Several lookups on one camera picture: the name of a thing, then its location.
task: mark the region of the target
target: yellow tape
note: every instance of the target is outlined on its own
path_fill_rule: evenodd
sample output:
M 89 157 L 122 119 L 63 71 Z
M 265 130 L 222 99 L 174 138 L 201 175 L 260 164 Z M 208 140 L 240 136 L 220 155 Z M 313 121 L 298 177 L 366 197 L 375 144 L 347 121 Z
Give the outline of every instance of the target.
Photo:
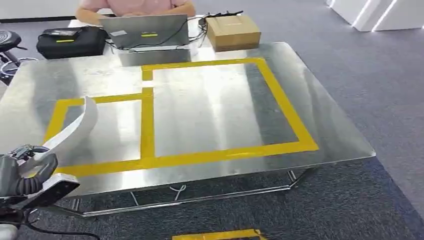
M 268 84 L 269 89 L 271 89 L 271 92 L 274 95 L 276 102 L 278 103 L 288 123 L 290 124 L 291 128 L 299 139 L 299 143 L 302 143 L 302 145 L 304 146 L 304 151 L 318 150 L 318 145 L 315 143 L 314 139 L 309 134 L 301 118 L 297 114 L 295 108 L 290 103 L 290 100 L 287 98 L 287 95 L 284 93 L 284 90 L 281 88 L 279 82 L 275 78 L 273 72 L 268 67 L 265 59 L 258 59 L 257 61 L 259 71 L 262 73 L 263 78 Z
M 56 40 L 56 43 L 61 44 L 61 43 L 72 43 L 75 42 L 75 40 L 69 39 L 69 40 Z
M 151 33 L 151 34 L 142 34 L 141 35 L 143 38 L 150 38 L 150 37 L 157 37 L 158 34 L 157 33 Z
M 153 88 L 143 88 L 145 97 L 141 100 L 141 158 L 155 156 L 155 126 L 153 116 Z
M 267 240 L 261 235 L 261 231 L 255 229 L 180 235 L 173 236 L 172 240 L 231 240 L 254 237 L 259 237 L 260 240 Z
M 144 70 L 143 67 L 141 67 L 141 76 L 143 81 L 151 81 L 153 80 L 153 71 L 152 70 Z
M 297 142 L 286 142 L 264 146 L 252 146 L 217 150 L 210 152 L 197 152 L 180 155 L 155 157 L 155 133 L 154 133 L 154 91 L 153 88 L 144 88 L 142 93 L 120 96 L 104 96 L 94 98 L 97 103 L 112 103 L 119 101 L 142 100 L 141 110 L 141 143 L 140 159 L 127 161 L 114 161 L 99 164 L 86 164 L 61 167 L 58 173 L 71 174 L 77 177 L 118 173 L 131 170 L 172 167 L 178 165 L 201 164 L 216 161 L 227 161 L 236 159 L 257 158 L 264 156 L 298 153 L 305 151 L 316 151 L 319 149 L 312 136 L 309 134 L 302 120 L 296 113 L 267 62 L 263 58 L 243 58 L 231 60 L 183 62 L 170 64 L 144 65 L 141 67 L 142 78 L 145 81 L 153 79 L 153 71 L 160 69 L 190 68 L 201 66 L 216 66 L 230 64 L 256 64 L 263 75 L 266 84 L 293 132 L 298 138 Z M 69 106 L 82 105 L 83 99 L 66 99 L 57 102 L 51 123 L 46 133 L 46 139 L 57 134 L 62 128 L 65 120 L 66 110 Z

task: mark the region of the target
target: black case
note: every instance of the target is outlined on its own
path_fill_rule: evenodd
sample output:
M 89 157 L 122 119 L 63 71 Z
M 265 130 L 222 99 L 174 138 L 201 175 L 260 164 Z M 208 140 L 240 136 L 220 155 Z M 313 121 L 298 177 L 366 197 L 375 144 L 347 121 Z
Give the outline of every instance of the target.
M 54 30 L 80 32 L 73 42 L 57 42 L 63 39 L 47 35 Z M 103 54 L 106 36 L 107 33 L 103 29 L 95 26 L 47 29 L 38 38 L 37 50 L 46 59 L 98 56 Z

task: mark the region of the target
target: stool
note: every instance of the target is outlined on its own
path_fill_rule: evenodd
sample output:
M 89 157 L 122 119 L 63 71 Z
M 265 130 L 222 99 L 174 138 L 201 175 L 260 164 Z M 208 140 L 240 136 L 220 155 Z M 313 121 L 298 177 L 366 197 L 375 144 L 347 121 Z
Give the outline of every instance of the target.
M 0 67 L 0 75 L 3 74 L 13 77 L 23 61 L 38 60 L 33 57 L 16 58 L 11 52 L 9 52 L 9 50 L 14 48 L 28 50 L 24 47 L 18 46 L 21 41 L 21 37 L 16 32 L 0 30 L 0 53 L 4 54 L 4 56 L 0 54 L 0 58 L 4 62 L 4 64 Z

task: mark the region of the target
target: laptop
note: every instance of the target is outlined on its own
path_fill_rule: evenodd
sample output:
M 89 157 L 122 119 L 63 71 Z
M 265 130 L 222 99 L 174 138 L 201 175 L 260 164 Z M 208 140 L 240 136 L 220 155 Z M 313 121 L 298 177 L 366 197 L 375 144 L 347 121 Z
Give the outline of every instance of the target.
M 100 19 L 100 23 L 120 49 L 190 43 L 186 14 L 111 17 Z

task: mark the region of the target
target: led light strip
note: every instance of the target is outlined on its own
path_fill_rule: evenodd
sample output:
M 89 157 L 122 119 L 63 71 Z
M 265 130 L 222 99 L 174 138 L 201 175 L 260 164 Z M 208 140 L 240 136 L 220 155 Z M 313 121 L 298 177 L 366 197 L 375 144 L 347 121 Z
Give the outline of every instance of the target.
M 336 0 L 332 0 L 331 4 L 330 4 L 330 8 L 332 8 L 334 6 L 334 4 L 336 3 Z
M 381 15 L 381 17 L 378 19 L 377 24 L 372 28 L 371 32 L 375 32 L 375 30 L 379 27 L 379 25 L 382 23 L 382 21 L 384 20 L 384 18 L 386 17 L 386 15 L 390 12 L 390 10 L 392 10 L 393 6 L 396 4 L 397 1 L 398 0 L 393 0 L 390 3 L 390 5 L 385 10 L 385 12 L 383 13 L 383 15 Z
M 370 6 L 370 3 L 373 0 L 368 0 L 365 5 L 363 6 L 362 10 L 359 12 L 358 16 L 356 17 L 355 21 L 352 23 L 352 27 L 355 27 L 355 25 L 358 23 L 359 19 L 362 17 L 362 15 L 365 13 L 365 10 Z

